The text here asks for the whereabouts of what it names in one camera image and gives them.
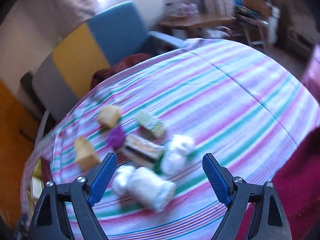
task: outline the tan block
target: tan block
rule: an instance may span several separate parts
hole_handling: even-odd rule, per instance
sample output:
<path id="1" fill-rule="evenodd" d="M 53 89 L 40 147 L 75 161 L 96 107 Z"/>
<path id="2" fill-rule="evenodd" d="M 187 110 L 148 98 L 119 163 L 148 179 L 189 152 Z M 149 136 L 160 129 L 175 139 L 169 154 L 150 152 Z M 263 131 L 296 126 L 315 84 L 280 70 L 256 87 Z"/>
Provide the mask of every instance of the tan block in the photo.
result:
<path id="1" fill-rule="evenodd" d="M 117 125 L 120 117 L 121 110 L 118 107 L 107 105 L 100 110 L 98 122 L 109 129 L 113 129 Z"/>
<path id="2" fill-rule="evenodd" d="M 75 140 L 76 159 L 75 163 L 78 164 L 82 171 L 87 171 L 100 163 L 100 159 L 94 150 L 91 142 L 86 138 L 80 136 Z"/>

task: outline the striped tablecloth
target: striped tablecloth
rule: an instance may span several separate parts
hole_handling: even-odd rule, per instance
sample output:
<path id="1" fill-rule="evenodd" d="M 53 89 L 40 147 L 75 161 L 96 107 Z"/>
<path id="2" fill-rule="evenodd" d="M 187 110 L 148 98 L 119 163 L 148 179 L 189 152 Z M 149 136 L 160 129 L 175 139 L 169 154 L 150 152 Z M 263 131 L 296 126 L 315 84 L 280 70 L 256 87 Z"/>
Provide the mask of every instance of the striped tablecloth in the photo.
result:
<path id="1" fill-rule="evenodd" d="M 203 172 L 203 155 L 213 153 L 234 176 L 263 184 L 318 125 L 320 114 L 299 81 L 261 52 L 233 41 L 192 39 L 184 49 L 109 78 L 77 104 L 38 150 L 51 161 L 56 183 L 83 174 L 73 163 L 77 137 L 90 140 L 101 159 L 112 151 L 105 145 L 108 131 L 97 123 L 106 104 L 121 109 L 127 133 L 140 133 L 134 115 L 145 109 L 167 127 L 165 137 L 153 142 L 167 145 L 173 134 L 196 142 L 183 171 L 169 178 L 177 190 L 163 212 L 146 210 L 131 195 L 117 197 L 109 184 L 93 210 L 108 238 L 122 240 L 211 239 L 226 210 Z M 117 157 L 118 166 L 130 163 Z M 71 204 L 67 210 L 82 239 Z"/>

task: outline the purple object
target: purple object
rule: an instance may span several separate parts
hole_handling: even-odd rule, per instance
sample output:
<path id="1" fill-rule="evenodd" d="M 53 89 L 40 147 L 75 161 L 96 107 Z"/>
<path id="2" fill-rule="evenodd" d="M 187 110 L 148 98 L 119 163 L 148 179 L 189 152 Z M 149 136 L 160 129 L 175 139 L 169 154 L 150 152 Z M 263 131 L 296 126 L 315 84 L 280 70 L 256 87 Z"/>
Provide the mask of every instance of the purple object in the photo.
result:
<path id="1" fill-rule="evenodd" d="M 111 146 L 113 149 L 117 150 L 121 147 L 125 140 L 125 133 L 121 126 L 112 129 L 107 138 L 107 145 Z"/>

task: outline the blue cushion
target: blue cushion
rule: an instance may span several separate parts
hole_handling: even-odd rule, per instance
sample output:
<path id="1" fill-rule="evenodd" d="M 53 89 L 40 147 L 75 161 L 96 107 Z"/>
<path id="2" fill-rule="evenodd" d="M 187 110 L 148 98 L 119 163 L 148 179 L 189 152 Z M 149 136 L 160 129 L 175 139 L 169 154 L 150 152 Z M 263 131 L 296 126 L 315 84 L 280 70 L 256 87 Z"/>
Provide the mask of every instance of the blue cushion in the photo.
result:
<path id="1" fill-rule="evenodd" d="M 132 1 L 113 6 L 88 21 L 92 35 L 110 65 L 141 52 L 148 31 Z"/>

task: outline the bolt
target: bolt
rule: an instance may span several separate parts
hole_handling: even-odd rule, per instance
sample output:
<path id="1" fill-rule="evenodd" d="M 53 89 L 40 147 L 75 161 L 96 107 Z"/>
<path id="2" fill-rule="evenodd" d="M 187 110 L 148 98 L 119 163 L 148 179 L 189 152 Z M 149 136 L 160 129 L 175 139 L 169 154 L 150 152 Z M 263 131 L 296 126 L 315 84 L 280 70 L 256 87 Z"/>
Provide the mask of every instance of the bolt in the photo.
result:
<path id="1" fill-rule="evenodd" d="M 241 177 L 235 177 L 235 182 L 236 183 L 242 183 L 243 182 L 243 179 Z"/>
<path id="2" fill-rule="evenodd" d="M 47 187 L 51 187 L 53 185 L 53 181 L 52 180 L 49 180 L 46 184 L 45 184 Z"/>
<path id="3" fill-rule="evenodd" d="M 80 176 L 80 177 L 77 178 L 77 181 L 80 182 L 80 183 L 84 182 L 85 181 L 85 177 L 84 176 Z"/>
<path id="4" fill-rule="evenodd" d="M 273 183 L 271 181 L 266 182 L 267 187 L 273 187 Z"/>

